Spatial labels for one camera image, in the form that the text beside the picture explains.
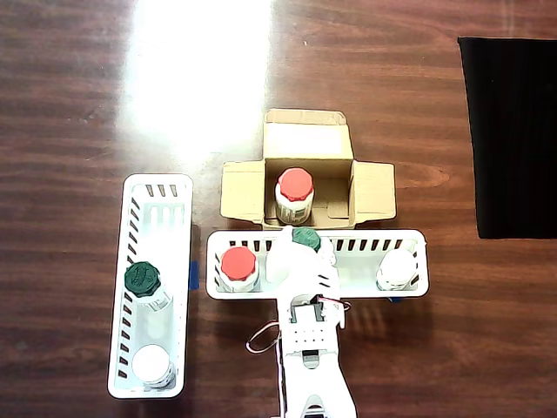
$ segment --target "cable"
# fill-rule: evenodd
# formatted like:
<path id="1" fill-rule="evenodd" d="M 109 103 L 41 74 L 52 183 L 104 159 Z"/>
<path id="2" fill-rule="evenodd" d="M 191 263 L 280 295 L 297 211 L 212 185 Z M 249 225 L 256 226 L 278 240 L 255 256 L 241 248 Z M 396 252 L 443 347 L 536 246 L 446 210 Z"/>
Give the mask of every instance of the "cable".
<path id="1" fill-rule="evenodd" d="M 320 302 L 332 302 L 332 303 L 338 303 L 339 305 L 342 305 L 346 311 L 349 311 L 350 308 L 352 307 L 352 303 L 350 302 L 344 302 L 342 300 L 338 300 L 338 299 L 333 299 L 333 298 L 326 298 L 325 296 L 319 296 L 317 298 L 318 301 Z"/>
<path id="2" fill-rule="evenodd" d="M 252 354 L 262 354 L 265 351 L 267 351 L 268 349 L 272 348 L 272 346 L 274 346 L 275 344 L 277 344 L 277 341 L 280 338 L 280 330 L 277 333 L 277 338 L 275 338 L 273 341 L 271 341 L 271 343 L 265 347 L 262 348 L 260 350 L 254 349 L 252 348 L 252 343 L 253 341 L 258 338 L 262 333 L 264 333 L 267 329 L 271 328 L 271 327 L 278 327 L 279 326 L 279 322 L 277 320 L 271 320 L 269 322 L 267 322 L 266 324 L 264 324 L 254 335 L 252 335 L 252 337 L 245 343 L 245 349 L 247 351 L 249 351 Z"/>

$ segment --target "pill bottle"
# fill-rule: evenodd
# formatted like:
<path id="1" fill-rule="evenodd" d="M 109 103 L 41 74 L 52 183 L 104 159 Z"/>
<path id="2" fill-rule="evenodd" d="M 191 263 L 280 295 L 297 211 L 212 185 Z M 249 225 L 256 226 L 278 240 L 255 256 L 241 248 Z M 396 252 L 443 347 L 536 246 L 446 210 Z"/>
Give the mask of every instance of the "pill bottle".
<path id="1" fill-rule="evenodd" d="M 292 242 L 309 246 L 316 253 L 321 248 L 321 238 L 314 229 L 307 227 L 294 228 L 292 231 Z"/>
<path id="2" fill-rule="evenodd" d="M 172 297 L 161 282 L 158 269 L 147 261 L 131 264 L 124 274 L 124 285 L 135 296 L 139 305 L 158 312 L 172 301 Z"/>
<path id="3" fill-rule="evenodd" d="M 402 290 L 416 276 L 416 259 L 408 250 L 398 248 L 389 251 L 377 271 L 379 290 Z"/>
<path id="4" fill-rule="evenodd" d="M 287 225 L 303 224 L 310 217 L 313 204 L 313 178 L 303 168 L 289 168 L 275 186 L 277 217 Z"/>
<path id="5" fill-rule="evenodd" d="M 151 388 L 164 388 L 176 377 L 171 357 L 156 344 L 139 348 L 131 361 L 131 370 L 145 386 Z"/>
<path id="6" fill-rule="evenodd" d="M 258 284 L 258 261 L 247 246 L 234 246 L 226 250 L 220 271 L 222 281 L 231 292 L 251 292 Z"/>

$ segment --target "green-capped bottle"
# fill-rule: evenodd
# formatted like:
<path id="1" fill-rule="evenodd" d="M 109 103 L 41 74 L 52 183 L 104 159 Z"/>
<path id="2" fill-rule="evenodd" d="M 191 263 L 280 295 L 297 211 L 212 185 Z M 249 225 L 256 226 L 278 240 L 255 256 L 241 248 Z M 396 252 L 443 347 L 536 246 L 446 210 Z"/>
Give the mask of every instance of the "green-capped bottle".
<path id="1" fill-rule="evenodd" d="M 148 261 L 131 264 L 125 271 L 124 284 L 139 304 L 154 312 L 164 309 L 172 301 L 161 282 L 158 269 Z"/>
<path id="2" fill-rule="evenodd" d="M 315 252 L 321 248 L 321 238 L 314 229 L 301 227 L 294 228 L 292 232 L 292 242 L 297 242 L 303 246 L 309 246 Z"/>

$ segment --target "white cap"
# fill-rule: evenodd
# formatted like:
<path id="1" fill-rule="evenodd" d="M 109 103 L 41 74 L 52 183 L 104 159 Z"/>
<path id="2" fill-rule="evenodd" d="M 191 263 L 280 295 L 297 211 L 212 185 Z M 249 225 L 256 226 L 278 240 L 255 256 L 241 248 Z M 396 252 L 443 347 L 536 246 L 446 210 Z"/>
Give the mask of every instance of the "white cap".
<path id="1" fill-rule="evenodd" d="M 163 380 L 170 365 L 171 358 L 166 350 L 155 344 L 139 348 L 131 361 L 134 375 L 147 384 Z"/>
<path id="2" fill-rule="evenodd" d="M 377 284 L 382 290 L 401 290 L 416 273 L 416 259 L 408 250 L 389 251 L 377 271 Z"/>

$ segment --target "red cap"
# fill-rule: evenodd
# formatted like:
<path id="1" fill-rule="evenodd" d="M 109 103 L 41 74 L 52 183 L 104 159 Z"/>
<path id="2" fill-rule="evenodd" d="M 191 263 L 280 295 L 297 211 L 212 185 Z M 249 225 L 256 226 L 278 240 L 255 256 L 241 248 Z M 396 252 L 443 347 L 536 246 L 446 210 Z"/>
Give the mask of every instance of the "red cap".
<path id="1" fill-rule="evenodd" d="M 291 202 L 304 200 L 313 192 L 312 175 L 303 168 L 289 168 L 278 178 L 280 194 Z"/>
<path id="2" fill-rule="evenodd" d="M 246 280 L 255 272 L 255 255 L 245 246 L 234 246 L 223 255 L 220 268 L 232 281 Z"/>

